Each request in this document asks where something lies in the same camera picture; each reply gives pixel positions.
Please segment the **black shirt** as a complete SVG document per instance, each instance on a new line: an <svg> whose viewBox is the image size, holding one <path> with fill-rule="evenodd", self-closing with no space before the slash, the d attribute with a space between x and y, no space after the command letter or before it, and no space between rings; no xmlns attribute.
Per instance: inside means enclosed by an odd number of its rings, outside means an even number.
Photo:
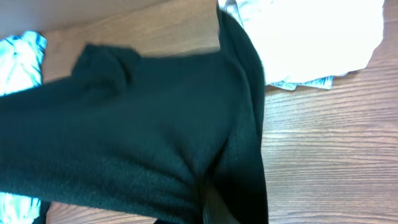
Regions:
<svg viewBox="0 0 398 224"><path fill-rule="evenodd" d="M1 98L1 190L203 223L209 180L240 223L267 223L264 72L218 11L220 49L143 57L87 45L69 77Z"/></svg>

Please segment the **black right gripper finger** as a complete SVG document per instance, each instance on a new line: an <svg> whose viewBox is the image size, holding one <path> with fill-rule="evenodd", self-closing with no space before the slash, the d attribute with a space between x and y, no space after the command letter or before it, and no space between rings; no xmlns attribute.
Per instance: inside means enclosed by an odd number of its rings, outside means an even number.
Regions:
<svg viewBox="0 0 398 224"><path fill-rule="evenodd" d="M201 184L201 200L204 224L240 224L209 180Z"/></svg>

